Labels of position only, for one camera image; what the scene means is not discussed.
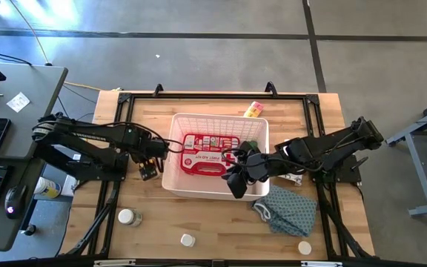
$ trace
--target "white plastic basket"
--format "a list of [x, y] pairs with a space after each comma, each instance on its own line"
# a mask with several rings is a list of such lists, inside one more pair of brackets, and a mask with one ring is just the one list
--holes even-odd
[[[261, 118], [178, 113], [173, 116], [169, 139], [184, 141], [186, 134], [212, 134], [236, 136], [240, 143], [256, 141], [263, 153], [269, 152], [268, 121]], [[180, 150], [173, 143], [172, 150]], [[180, 167], [181, 154], [169, 153], [162, 175], [162, 187], [181, 197], [198, 197], [214, 200], [236, 200], [221, 177], [186, 174]], [[270, 191], [270, 182], [249, 185], [240, 201], [253, 201]]]

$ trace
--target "computer mouse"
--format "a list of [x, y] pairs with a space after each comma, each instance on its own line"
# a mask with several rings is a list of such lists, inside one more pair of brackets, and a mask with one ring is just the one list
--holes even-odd
[[26, 196], [26, 185], [17, 185], [10, 188], [6, 193], [4, 209], [6, 216], [10, 219], [17, 219], [24, 210], [24, 198]]

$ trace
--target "blue cloth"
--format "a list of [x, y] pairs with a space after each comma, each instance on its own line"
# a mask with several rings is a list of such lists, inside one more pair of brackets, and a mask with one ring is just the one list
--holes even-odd
[[300, 237], [308, 237], [311, 234], [316, 218], [316, 201], [271, 185], [269, 194], [254, 201], [252, 206], [255, 203], [268, 209], [270, 218], [266, 221], [273, 233]]

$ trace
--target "floor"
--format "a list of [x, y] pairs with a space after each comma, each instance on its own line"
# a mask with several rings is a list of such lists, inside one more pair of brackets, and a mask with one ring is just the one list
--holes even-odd
[[[427, 1], [15, 3], [43, 36], [49, 60], [69, 69], [69, 82], [107, 90], [153, 90], [162, 83], [165, 90], [261, 91], [271, 80], [282, 92], [338, 93], [347, 122], [364, 116], [384, 137], [427, 108]], [[0, 53], [42, 65], [41, 51], [26, 29], [10, 2], [1, 0]], [[137, 33], [151, 34], [140, 38]], [[182, 33], [225, 34], [195, 39]], [[97, 99], [94, 90], [70, 88]], [[66, 89], [60, 97], [72, 117], [93, 112], [92, 102]], [[406, 144], [360, 153], [365, 155], [370, 159], [361, 167], [363, 192], [376, 255], [427, 263], [427, 216], [412, 219], [407, 212], [426, 201]], [[52, 214], [43, 205], [55, 204], [38, 204], [33, 220], [40, 219], [47, 230], [38, 237], [21, 235], [0, 260], [57, 252], [68, 206], [51, 208], [63, 215], [52, 226]], [[31, 250], [36, 255], [20, 253], [29, 245], [37, 247]]]

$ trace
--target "wooden tabletop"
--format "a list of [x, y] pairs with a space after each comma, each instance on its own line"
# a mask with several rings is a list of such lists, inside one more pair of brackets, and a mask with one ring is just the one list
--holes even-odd
[[[93, 119], [95, 123], [113, 121], [117, 98], [118, 92], [100, 92]], [[319, 98], [326, 133], [344, 128], [338, 95], [320, 93]], [[301, 101], [259, 102], [265, 106], [260, 116], [269, 122], [270, 151], [274, 151], [274, 144], [285, 139], [307, 135]], [[172, 116], [176, 113], [242, 116], [250, 104], [251, 100], [247, 99], [137, 99], [133, 110], [133, 122], [152, 128], [167, 137]], [[316, 188], [308, 177], [303, 177], [301, 187], [276, 177], [271, 178], [271, 181], [301, 196], [317, 199]], [[74, 247], [92, 223], [99, 188], [100, 182], [88, 182], [75, 193], [61, 253]], [[369, 254], [374, 254], [359, 191], [349, 184], [338, 184], [337, 191], [343, 222], [360, 245]], [[127, 179], [122, 183], [119, 195], [117, 211], [122, 208], [135, 208], [140, 211], [143, 221], [135, 228], [115, 221], [110, 258], [229, 260], [327, 258], [319, 208], [310, 237], [272, 234], [268, 225], [261, 221], [258, 213], [252, 211], [246, 202], [178, 197], [162, 188], [161, 179], [141, 181], [137, 165], [133, 162], [128, 166]], [[337, 232], [331, 221], [330, 224], [334, 247], [339, 251]], [[196, 244], [192, 248], [184, 247], [180, 243], [181, 236], [186, 233], [196, 238]], [[101, 246], [104, 235], [105, 223], [101, 227], [98, 247]], [[312, 253], [308, 256], [302, 256], [298, 252], [297, 246], [302, 240], [312, 245]]]

